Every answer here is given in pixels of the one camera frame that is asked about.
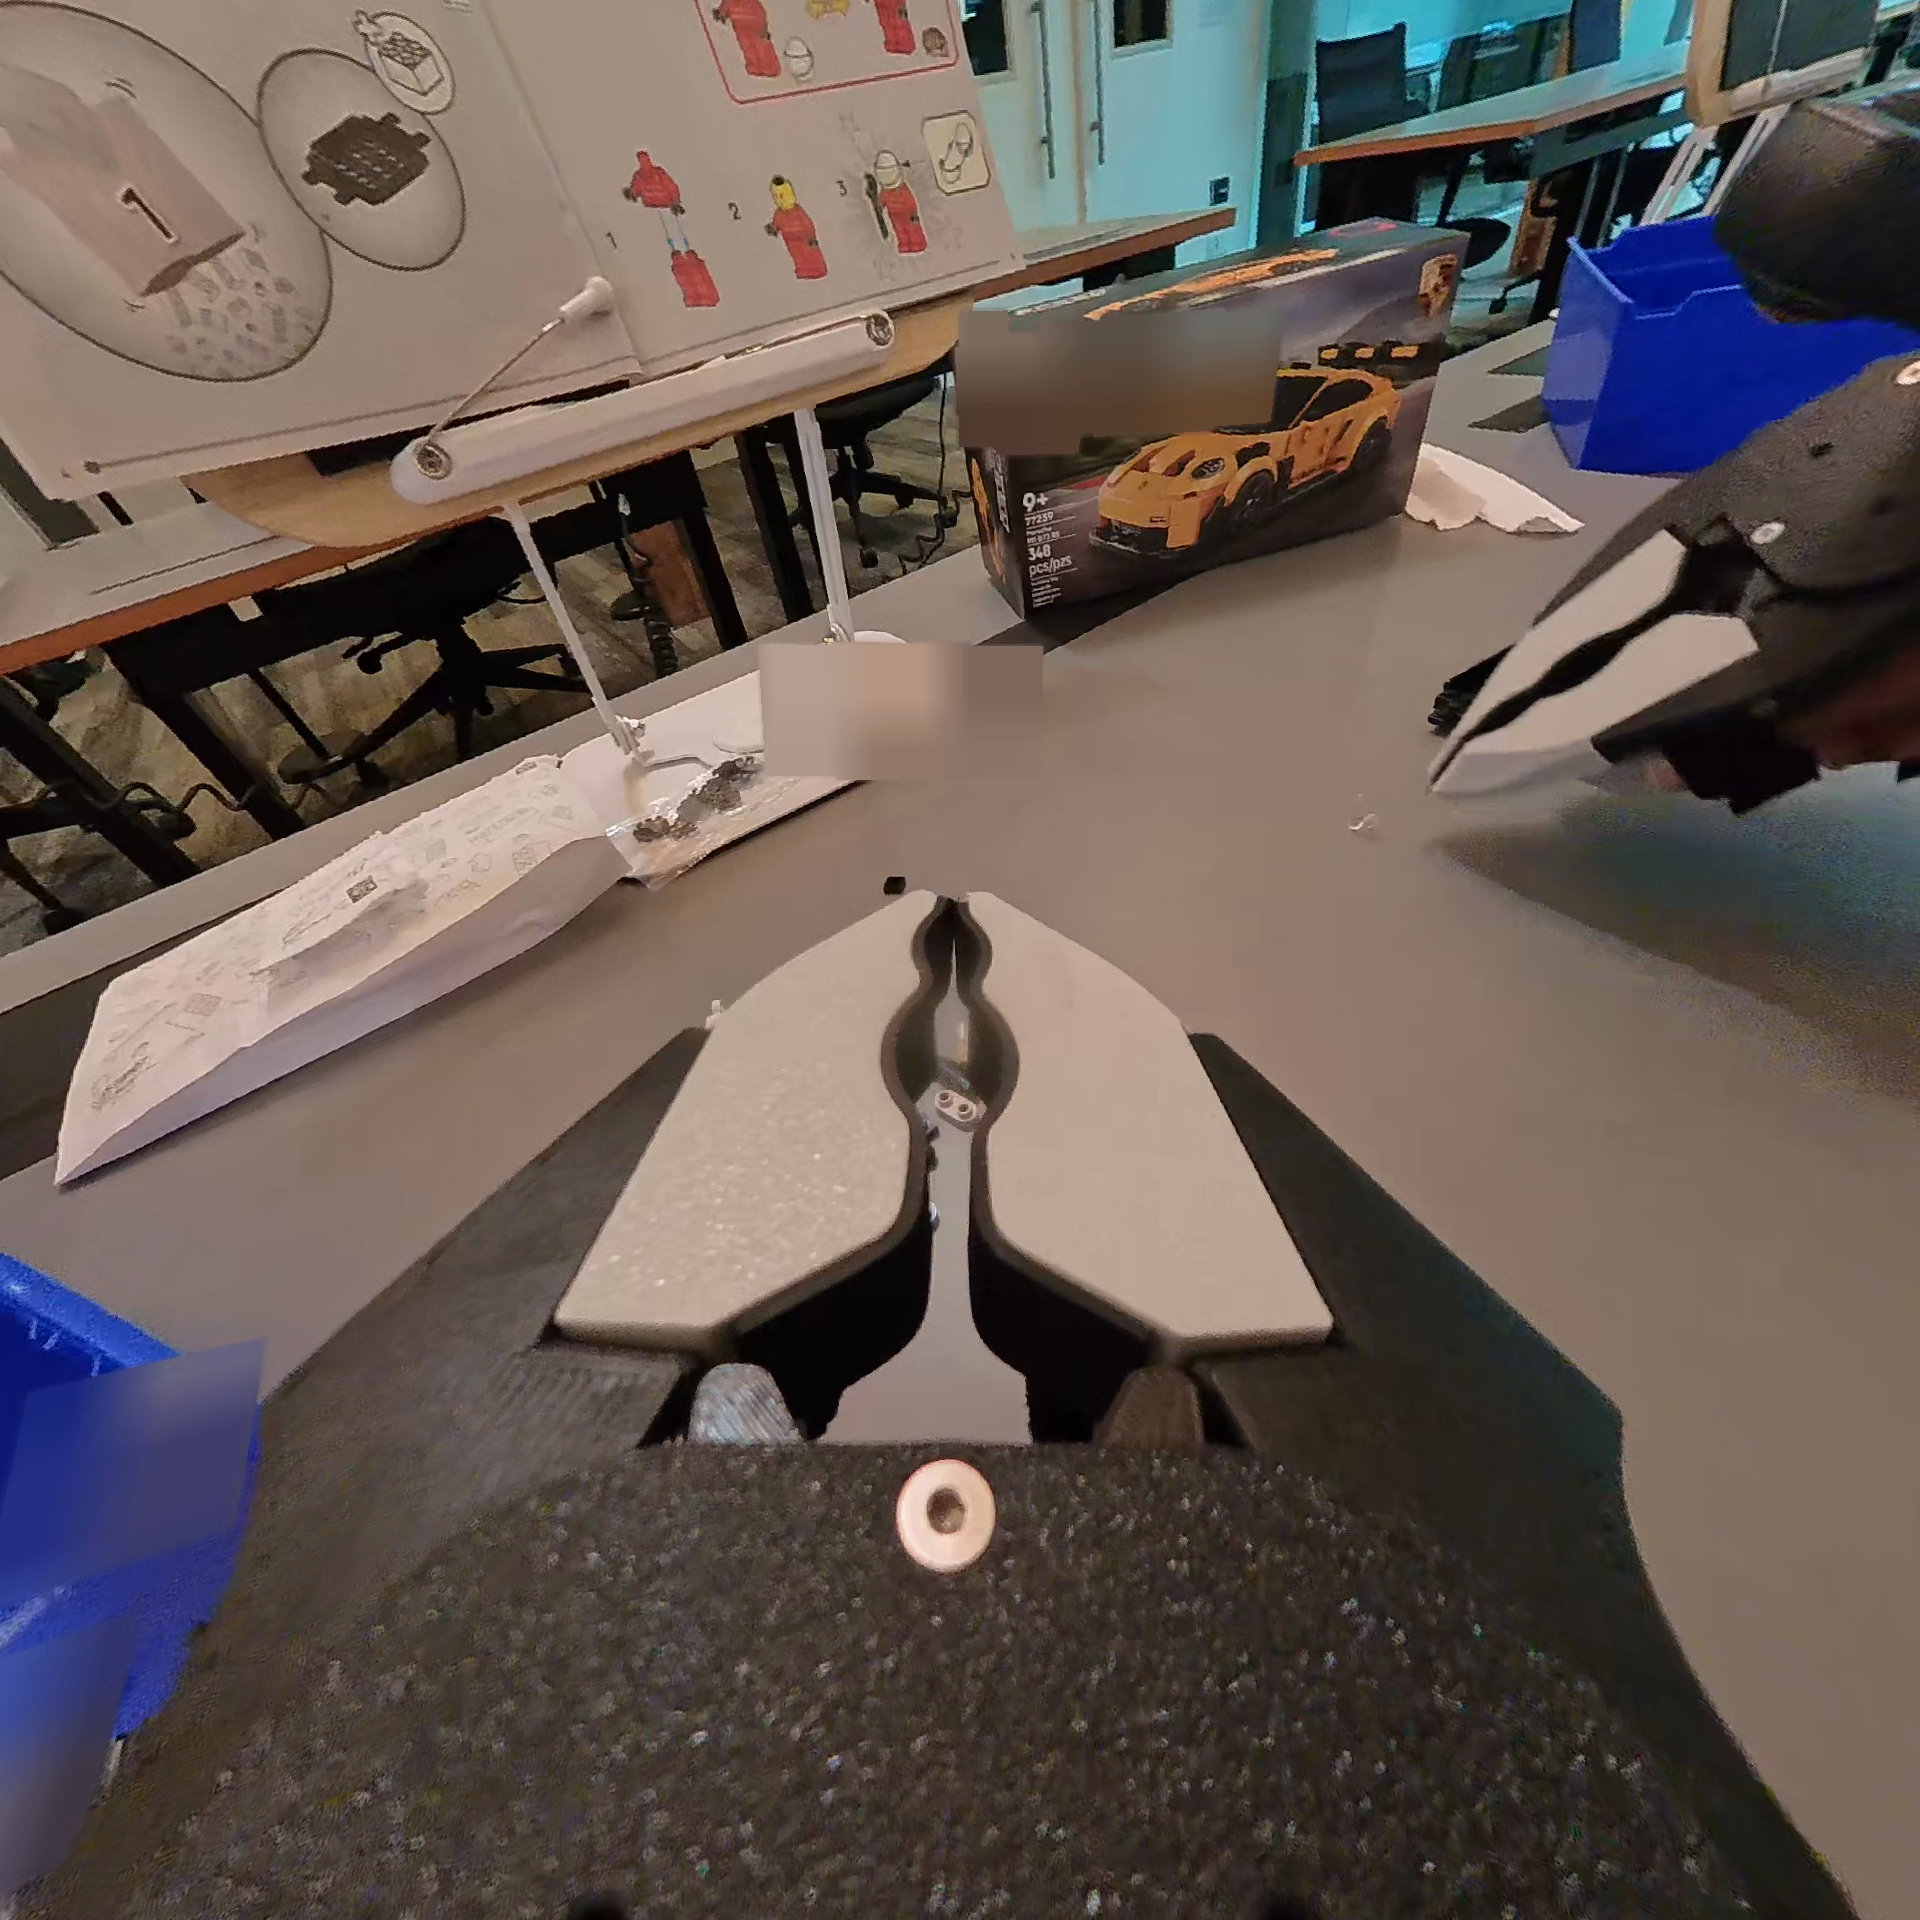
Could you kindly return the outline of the black office chair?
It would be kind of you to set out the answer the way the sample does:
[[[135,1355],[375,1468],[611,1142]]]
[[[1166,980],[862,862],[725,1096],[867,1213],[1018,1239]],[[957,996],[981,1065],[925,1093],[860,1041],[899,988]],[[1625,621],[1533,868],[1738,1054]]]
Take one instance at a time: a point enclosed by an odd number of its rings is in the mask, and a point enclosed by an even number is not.
[[[439,653],[433,675],[377,726],[331,747],[294,723],[302,751],[282,772],[290,779],[331,777],[354,768],[382,783],[372,753],[430,713],[452,723],[459,757],[473,750],[473,719],[493,711],[493,688],[583,693],[586,680],[563,640],[484,648],[467,630],[501,603],[523,575],[522,545],[502,518],[478,518],[394,548],[327,577],[262,591],[259,617],[205,608],[147,629],[114,645],[116,671],[167,725],[186,699],[231,678],[259,680],[267,665],[331,643],[365,675],[401,646],[428,640]]]
[[[939,364],[821,406],[831,501],[857,569],[914,569],[957,534],[949,400],[950,373]]]

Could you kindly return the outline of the toy instruction booklet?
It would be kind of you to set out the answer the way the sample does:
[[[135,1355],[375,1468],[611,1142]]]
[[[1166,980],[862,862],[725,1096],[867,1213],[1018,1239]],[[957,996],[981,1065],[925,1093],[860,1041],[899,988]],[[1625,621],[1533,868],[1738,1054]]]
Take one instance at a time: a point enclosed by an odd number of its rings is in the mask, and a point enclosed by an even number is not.
[[[957,5],[2,7],[4,444],[97,496],[1007,272]]]

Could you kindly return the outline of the blue plastic crate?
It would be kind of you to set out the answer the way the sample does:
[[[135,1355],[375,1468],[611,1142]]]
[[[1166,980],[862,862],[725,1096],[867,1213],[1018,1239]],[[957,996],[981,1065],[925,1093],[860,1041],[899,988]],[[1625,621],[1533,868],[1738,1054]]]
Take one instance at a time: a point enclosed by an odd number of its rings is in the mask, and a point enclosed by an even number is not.
[[[1743,373],[1761,313],[1707,216],[1572,247],[1542,373],[1542,409],[1572,468],[1677,476],[1761,420]]]

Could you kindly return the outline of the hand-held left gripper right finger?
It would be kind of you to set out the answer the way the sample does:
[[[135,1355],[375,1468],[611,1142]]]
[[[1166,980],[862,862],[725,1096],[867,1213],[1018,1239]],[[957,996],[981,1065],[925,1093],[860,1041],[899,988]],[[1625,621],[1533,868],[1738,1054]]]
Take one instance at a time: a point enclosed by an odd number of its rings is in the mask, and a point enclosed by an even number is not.
[[[1007,901],[959,903],[977,1331],[1043,1441],[1129,1376],[1321,1351],[1335,1315],[1188,1032],[1143,982]]]

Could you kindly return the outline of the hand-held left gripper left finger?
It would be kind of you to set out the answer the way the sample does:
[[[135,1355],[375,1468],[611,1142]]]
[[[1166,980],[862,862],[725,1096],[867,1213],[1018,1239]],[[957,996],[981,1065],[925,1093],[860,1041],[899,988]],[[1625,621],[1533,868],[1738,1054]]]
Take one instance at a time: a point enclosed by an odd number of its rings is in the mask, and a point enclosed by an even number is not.
[[[807,1437],[922,1327],[950,903],[911,891],[715,1015],[561,1295],[571,1342],[764,1369]]]

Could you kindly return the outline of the pile of small toy bricks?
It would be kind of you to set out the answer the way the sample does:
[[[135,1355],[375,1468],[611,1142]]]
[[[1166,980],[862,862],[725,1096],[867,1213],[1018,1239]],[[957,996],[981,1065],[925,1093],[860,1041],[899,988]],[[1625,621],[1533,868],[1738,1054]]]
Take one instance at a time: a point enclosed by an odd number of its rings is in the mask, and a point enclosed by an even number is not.
[[[933,1212],[943,1133],[981,1132],[997,1096],[1001,1045],[985,1009],[993,944],[971,901],[882,884],[881,1091],[901,1126],[899,1206],[881,1245],[894,1252]]]

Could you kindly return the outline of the black toy car box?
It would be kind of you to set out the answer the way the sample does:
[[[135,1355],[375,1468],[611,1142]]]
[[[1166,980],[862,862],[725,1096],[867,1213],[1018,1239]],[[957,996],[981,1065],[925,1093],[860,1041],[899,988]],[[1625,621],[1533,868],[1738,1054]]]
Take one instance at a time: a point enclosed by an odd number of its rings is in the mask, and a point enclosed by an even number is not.
[[[1021,305],[953,352],[977,544],[1021,617],[1403,509],[1476,253],[1364,220]]]

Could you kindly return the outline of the blue plastic bin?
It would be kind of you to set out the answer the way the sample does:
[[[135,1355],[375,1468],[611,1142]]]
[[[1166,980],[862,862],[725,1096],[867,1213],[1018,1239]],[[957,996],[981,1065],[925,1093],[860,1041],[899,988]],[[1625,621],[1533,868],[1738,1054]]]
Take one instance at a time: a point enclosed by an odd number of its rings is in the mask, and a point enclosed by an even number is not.
[[[179,1351],[2,1260],[2,1891],[74,1847],[234,1576],[266,1343]]]

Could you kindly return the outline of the grey top table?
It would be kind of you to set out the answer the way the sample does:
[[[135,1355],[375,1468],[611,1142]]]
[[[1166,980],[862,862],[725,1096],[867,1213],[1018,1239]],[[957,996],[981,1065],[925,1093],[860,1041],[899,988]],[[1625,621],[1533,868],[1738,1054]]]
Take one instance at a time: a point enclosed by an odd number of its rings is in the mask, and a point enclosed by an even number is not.
[[[1483,152],[1502,142],[1526,142],[1526,176],[1551,176],[1610,152],[1636,149],[1647,136],[1681,125],[1690,48],[1677,40],[1650,55],[1598,63],[1579,72],[1518,86],[1486,100],[1453,105],[1367,127],[1343,136],[1319,136],[1297,150],[1291,165],[1315,171],[1315,223],[1339,227],[1367,220],[1343,211],[1354,184],[1332,180],[1338,167],[1401,160],[1433,152]]]

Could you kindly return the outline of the grey desk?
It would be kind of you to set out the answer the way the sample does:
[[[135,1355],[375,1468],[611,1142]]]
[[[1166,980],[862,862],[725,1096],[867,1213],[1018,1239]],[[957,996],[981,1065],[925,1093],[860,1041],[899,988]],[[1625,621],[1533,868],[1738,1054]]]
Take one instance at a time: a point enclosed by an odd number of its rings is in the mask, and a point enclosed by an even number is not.
[[[4,1252],[277,1381],[884,878],[985,888],[1229,1041],[1614,1397],[1707,1692],[1859,1910],[1916,1915],[1916,783],[1427,796],[1437,680],[1652,491],[1483,428],[1542,335],[1446,365],[1430,431],[1581,534],[1398,518],[1167,590],[1046,661],[1005,783],[849,790],[92,1181],[21,1164]]]

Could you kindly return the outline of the clear bag of small parts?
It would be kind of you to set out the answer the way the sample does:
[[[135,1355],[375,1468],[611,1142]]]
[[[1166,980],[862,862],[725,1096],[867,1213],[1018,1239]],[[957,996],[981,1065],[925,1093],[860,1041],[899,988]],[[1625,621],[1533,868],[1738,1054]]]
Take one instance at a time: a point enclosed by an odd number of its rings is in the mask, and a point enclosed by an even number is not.
[[[602,829],[625,878],[659,888],[700,863],[709,829],[745,805],[761,771],[761,751],[625,760],[622,797]]]

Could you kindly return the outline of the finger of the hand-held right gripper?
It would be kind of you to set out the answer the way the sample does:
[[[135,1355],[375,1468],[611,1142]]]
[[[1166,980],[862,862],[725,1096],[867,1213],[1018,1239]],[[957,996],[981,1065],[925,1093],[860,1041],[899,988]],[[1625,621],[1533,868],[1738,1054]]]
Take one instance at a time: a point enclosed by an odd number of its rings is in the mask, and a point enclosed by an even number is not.
[[[1530,633],[1436,757],[1430,792],[1518,792],[1598,775],[1596,736],[1758,659],[1730,615],[1669,615],[1628,637]]]
[[[1623,558],[1599,565],[1526,627],[1446,742],[1465,747],[1598,675],[1625,646],[1628,629],[1671,601],[1686,560],[1690,548],[1675,534],[1650,534]]]

